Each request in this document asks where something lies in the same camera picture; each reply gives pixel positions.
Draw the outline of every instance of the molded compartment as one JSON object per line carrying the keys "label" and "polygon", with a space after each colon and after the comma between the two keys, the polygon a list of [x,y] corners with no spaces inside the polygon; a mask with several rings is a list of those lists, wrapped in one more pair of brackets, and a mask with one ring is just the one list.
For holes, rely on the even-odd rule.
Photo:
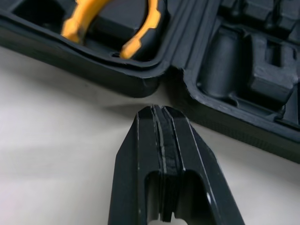
{"label": "molded compartment", "polygon": [[126,38],[134,35],[145,20],[147,3],[112,0],[92,22],[84,44],[79,45],[60,35],[75,0],[0,0],[0,45],[126,95],[145,97],[157,89],[159,77],[168,72],[183,32],[194,29],[187,23],[196,10],[191,7],[194,0],[169,1],[158,43],[138,60],[121,59],[119,51],[128,40],[116,34],[127,31]]}
{"label": "molded compartment", "polygon": [[[207,18],[215,13],[207,10]],[[203,126],[300,163],[299,22],[297,0],[221,1],[185,69],[173,72],[173,104]]]}

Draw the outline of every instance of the tool compartment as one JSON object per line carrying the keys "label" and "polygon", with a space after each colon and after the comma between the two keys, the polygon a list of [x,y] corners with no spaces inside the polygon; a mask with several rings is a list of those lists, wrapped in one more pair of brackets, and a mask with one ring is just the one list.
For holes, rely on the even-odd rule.
{"label": "tool compartment", "polygon": [[222,1],[177,72],[174,104],[197,123],[300,163],[299,9],[298,0]]}
{"label": "tool compartment", "polygon": [[144,23],[146,0],[109,2],[91,23],[83,44],[60,35],[76,7],[75,0],[0,0],[0,45],[124,94],[144,97],[156,90],[158,78],[170,67],[176,40],[183,33],[178,23],[187,17],[188,4],[182,0],[166,4],[158,41],[142,57],[125,60],[119,51]]}

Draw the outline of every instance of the black plastic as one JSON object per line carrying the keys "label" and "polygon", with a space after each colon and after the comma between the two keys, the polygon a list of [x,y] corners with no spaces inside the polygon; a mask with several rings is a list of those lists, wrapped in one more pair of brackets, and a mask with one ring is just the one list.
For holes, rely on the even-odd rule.
{"label": "black plastic", "polygon": [[112,0],[84,45],[60,35],[75,0],[0,0],[0,45],[135,98],[164,75],[190,119],[300,163],[300,1],[166,3],[158,42],[142,57],[119,52],[143,24],[147,0]]}
{"label": "black plastic", "polygon": [[174,71],[173,103],[199,124],[300,163],[299,8],[224,0],[185,69]]}
{"label": "black plastic", "polygon": [[179,111],[138,112],[118,151],[108,224],[244,225],[218,162]]}

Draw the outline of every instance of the tool case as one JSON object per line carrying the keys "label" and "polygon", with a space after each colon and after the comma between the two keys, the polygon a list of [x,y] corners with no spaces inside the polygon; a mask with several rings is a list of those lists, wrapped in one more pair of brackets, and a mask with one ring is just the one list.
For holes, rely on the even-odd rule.
{"label": "tool case", "polygon": [[300,163],[300,1],[159,0],[158,35],[120,57],[147,0],[112,0],[77,44],[61,33],[75,0],[0,0],[0,45],[135,98],[162,77],[189,119]]}

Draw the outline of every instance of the pliers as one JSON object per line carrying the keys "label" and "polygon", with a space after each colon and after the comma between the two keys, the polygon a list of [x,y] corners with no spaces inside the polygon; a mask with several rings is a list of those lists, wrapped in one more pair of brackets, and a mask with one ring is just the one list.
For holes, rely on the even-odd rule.
{"label": "pliers", "polygon": [[[62,28],[61,35],[82,44],[85,34],[96,15],[110,0],[77,0],[77,6]],[[120,52],[120,58],[134,58],[151,48],[160,38],[163,20],[166,16],[166,0],[148,0],[148,15],[139,31],[127,41]]]}

